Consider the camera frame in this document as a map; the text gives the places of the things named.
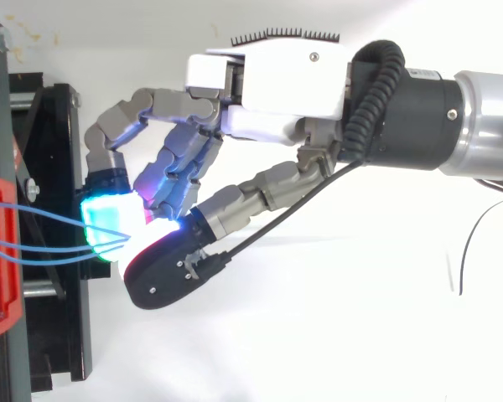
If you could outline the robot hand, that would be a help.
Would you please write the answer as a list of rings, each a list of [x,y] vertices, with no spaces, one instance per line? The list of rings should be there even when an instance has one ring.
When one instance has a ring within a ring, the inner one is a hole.
[[[333,173],[348,67],[335,36],[240,38],[192,55],[182,90],[136,90],[86,130],[86,239],[118,264],[136,307],[199,289],[232,258],[207,246],[300,203]],[[199,202],[225,137],[294,145],[298,155]]]

